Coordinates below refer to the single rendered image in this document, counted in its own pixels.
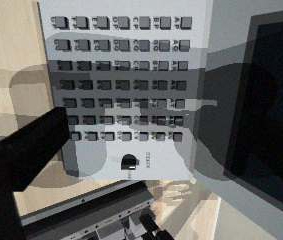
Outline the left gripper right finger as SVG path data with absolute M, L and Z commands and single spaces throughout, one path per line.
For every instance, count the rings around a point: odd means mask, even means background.
M 242 108 L 236 139 L 283 180 L 283 123 Z

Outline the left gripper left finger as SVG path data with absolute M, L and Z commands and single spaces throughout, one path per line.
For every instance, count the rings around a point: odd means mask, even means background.
M 0 240 L 26 240 L 13 192 L 24 192 L 69 138 L 66 107 L 55 107 L 0 141 Z

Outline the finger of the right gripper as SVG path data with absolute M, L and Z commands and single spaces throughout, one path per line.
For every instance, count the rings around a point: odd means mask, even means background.
M 152 238 L 150 237 L 148 232 L 142 234 L 141 237 L 142 237 L 143 240 L 152 240 Z
M 161 231 L 148 213 L 139 217 L 139 221 L 146 229 L 152 240 L 175 240 L 166 229 Z

